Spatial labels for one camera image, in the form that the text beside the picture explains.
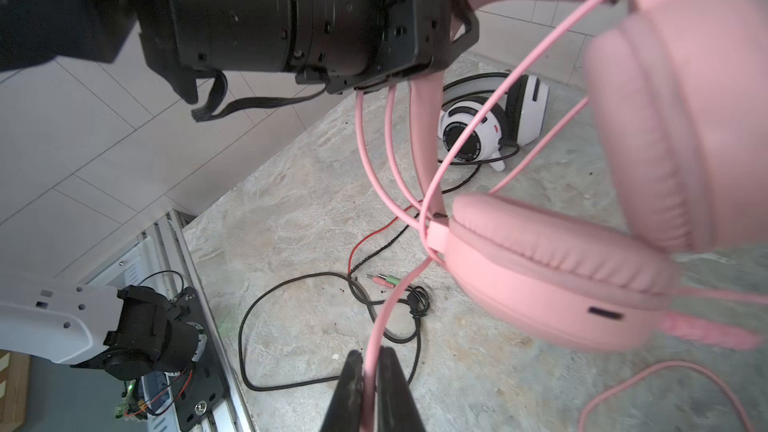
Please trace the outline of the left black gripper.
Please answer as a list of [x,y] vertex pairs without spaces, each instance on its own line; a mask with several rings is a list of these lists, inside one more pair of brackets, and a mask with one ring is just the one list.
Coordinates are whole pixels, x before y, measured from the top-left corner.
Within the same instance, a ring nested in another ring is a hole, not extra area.
[[155,69],[179,93],[226,71],[374,91],[447,68],[479,36],[468,0],[159,0],[158,12]]

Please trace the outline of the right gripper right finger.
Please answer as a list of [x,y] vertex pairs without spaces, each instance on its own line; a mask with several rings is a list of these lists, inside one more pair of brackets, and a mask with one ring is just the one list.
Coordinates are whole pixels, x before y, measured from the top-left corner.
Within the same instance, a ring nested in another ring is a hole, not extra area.
[[393,348],[382,347],[377,364],[376,419],[380,432],[425,432]]

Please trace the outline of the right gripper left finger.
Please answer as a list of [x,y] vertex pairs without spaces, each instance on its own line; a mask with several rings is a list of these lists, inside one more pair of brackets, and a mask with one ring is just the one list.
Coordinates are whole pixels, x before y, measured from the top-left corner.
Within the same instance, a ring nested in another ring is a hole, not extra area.
[[348,353],[324,417],[321,432],[359,432],[363,409],[363,355]]

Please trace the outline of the pink headphones with cable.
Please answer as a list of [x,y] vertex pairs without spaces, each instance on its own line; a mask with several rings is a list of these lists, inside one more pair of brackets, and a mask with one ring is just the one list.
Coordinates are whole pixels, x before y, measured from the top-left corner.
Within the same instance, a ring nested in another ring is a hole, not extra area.
[[[545,131],[585,95],[582,43],[568,86],[552,82]],[[626,228],[589,106],[501,193],[598,224]],[[767,245],[682,254],[684,284],[767,294]],[[626,353],[566,350],[502,324],[430,266],[421,279],[434,302],[411,386],[426,431],[577,431],[580,411],[616,383],[665,360],[706,366],[741,400],[756,431],[767,431],[767,343],[729,351],[654,337]],[[706,298],[675,302],[686,313],[767,334],[767,308]],[[726,396],[699,373],[668,368],[608,398],[586,431],[743,431]]]

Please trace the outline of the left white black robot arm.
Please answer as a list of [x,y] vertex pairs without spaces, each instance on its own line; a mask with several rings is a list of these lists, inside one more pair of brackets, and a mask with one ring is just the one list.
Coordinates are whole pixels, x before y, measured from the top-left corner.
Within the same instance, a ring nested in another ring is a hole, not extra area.
[[376,91],[447,68],[479,35],[468,0],[1,0],[1,67],[113,62],[133,28],[147,66],[198,122],[286,105],[227,102],[230,71]]

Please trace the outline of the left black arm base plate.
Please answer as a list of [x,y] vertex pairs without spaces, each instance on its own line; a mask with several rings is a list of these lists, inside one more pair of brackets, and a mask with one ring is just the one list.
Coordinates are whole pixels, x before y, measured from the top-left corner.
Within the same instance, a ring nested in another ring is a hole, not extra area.
[[229,388],[216,351],[214,330],[205,317],[198,292],[186,287],[176,304],[181,310],[179,319],[204,336],[201,351],[191,365],[191,378],[183,378],[173,387],[178,428],[187,432],[226,401]]

